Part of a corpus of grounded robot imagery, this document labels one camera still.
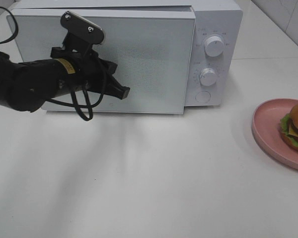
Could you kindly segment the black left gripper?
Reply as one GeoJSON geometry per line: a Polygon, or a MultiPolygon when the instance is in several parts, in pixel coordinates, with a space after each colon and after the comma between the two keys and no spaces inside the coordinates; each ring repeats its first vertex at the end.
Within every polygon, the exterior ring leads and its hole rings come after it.
{"type": "Polygon", "coordinates": [[[126,99],[130,92],[130,87],[122,86],[113,76],[118,65],[101,59],[92,47],[88,47],[86,51],[69,47],[53,47],[51,58],[69,61],[77,75],[82,77],[83,82],[88,83],[88,91],[120,100],[126,99]]]}

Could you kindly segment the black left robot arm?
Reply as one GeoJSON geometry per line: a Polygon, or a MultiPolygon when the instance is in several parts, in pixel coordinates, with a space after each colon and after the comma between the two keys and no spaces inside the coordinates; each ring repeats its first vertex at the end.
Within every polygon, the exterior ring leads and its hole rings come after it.
{"type": "Polygon", "coordinates": [[[56,97],[80,90],[125,99],[130,88],[113,77],[116,68],[97,52],[87,59],[79,53],[57,52],[52,59],[21,63],[0,55],[0,105],[34,112],[45,102],[55,103],[56,97]]]}

